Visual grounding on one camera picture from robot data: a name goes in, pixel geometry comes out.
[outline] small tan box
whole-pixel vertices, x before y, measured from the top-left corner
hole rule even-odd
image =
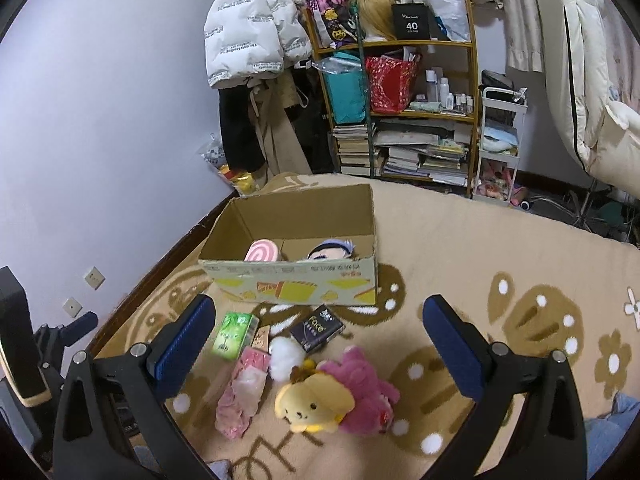
[[[261,238],[275,242],[284,261],[245,262]],[[354,257],[306,260],[328,238],[351,240]],[[199,261],[236,301],[374,305],[375,253],[371,186],[357,184],[235,198],[216,220]]]

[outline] stacked book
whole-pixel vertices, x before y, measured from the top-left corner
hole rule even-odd
[[[338,157],[342,173],[350,175],[370,176],[369,141],[367,125],[336,126],[334,137],[338,145]],[[376,175],[380,175],[382,167],[380,150],[374,150],[374,166]]]
[[[376,134],[374,145],[388,148],[383,174],[466,186],[468,147],[451,137],[438,129],[415,125],[403,129],[387,127]]]

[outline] red gift bag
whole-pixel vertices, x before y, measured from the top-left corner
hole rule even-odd
[[[420,56],[412,61],[367,57],[371,110],[389,114],[404,111],[411,102]]]

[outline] white flower pattern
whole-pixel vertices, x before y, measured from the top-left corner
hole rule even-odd
[[[636,330],[640,331],[640,301],[636,301],[634,292],[629,287],[626,290],[629,294],[629,303],[625,303],[625,314],[636,318]]]

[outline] white rolling cart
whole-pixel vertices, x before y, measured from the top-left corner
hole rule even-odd
[[[500,101],[499,99],[491,99],[487,97],[488,94],[501,93],[510,96],[511,98],[522,98],[524,104],[516,104],[510,101]],[[508,112],[515,112],[516,117],[513,120],[513,127],[516,129],[516,136],[518,137],[518,152],[516,155],[507,155],[503,153],[492,153],[484,149],[484,128],[486,124],[486,109],[498,108],[499,110],[506,110]],[[503,88],[485,88],[482,92],[482,123],[481,123],[481,135],[480,146],[478,150],[478,170],[476,171],[476,181],[474,183],[473,200],[480,200],[482,202],[490,202],[496,205],[508,206],[511,204],[511,197],[513,195],[513,186],[516,181],[516,174],[518,173],[518,166],[520,165],[520,147],[522,146],[522,137],[524,131],[524,122],[527,115],[527,98],[524,91],[505,90]],[[506,200],[500,200],[497,198],[491,198],[488,196],[480,195],[478,193],[478,187],[480,186],[480,172],[482,171],[482,160],[495,160],[501,162],[505,167],[513,170],[513,176],[511,178],[511,185],[509,186],[508,195]]]

